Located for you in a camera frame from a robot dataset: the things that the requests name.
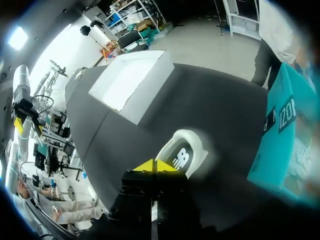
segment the white wall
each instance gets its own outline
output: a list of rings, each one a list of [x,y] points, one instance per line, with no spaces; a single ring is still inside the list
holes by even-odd
[[[82,16],[63,30],[43,52],[30,74],[31,94],[47,71],[51,59],[62,68],[66,67],[68,78],[60,76],[51,95],[56,108],[63,109],[66,106],[65,86],[73,73],[82,67],[93,67],[102,57],[102,47],[92,37],[84,36],[80,32],[82,26],[90,26],[90,23],[87,17]],[[90,34],[103,46],[110,41],[97,26],[91,28]]]

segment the cardboard box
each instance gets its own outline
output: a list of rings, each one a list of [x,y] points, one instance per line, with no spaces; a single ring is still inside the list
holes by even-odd
[[[104,70],[89,94],[138,125],[174,68],[166,51],[123,54]]]
[[[125,5],[127,5],[128,4],[128,1],[126,0],[126,1],[124,1],[123,3],[121,3],[121,7],[123,8]]]
[[[135,27],[139,32],[141,32],[147,29],[149,26],[153,26],[153,23],[151,20],[147,19],[139,22]]]

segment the black tablecloth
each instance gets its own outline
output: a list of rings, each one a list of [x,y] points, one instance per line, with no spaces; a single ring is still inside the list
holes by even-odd
[[[205,177],[190,179],[204,227],[225,229],[268,199],[247,181],[264,127],[265,89],[215,70],[175,64],[140,124],[134,125],[88,94],[104,69],[88,69],[78,82],[71,81],[66,97],[72,139],[107,208],[124,171],[155,158],[179,129],[205,133],[219,156]]]

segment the chair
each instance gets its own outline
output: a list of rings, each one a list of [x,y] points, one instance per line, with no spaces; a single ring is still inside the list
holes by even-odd
[[[124,52],[125,48],[134,44],[138,40],[142,40],[144,42],[144,44],[136,46],[135,48],[131,49],[130,52],[137,52],[137,51],[143,51],[143,50],[149,49],[146,41],[144,40],[144,38],[141,36],[141,34],[136,29],[134,29],[134,30],[126,33],[122,37],[118,38],[116,40],[116,42],[118,43],[119,47]]]

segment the gray floor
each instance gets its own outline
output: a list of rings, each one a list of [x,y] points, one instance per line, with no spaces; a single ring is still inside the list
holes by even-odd
[[[250,81],[255,72],[259,41],[240,34],[221,36],[218,22],[186,21],[167,36],[155,40],[150,49],[167,50],[174,63],[213,69]]]

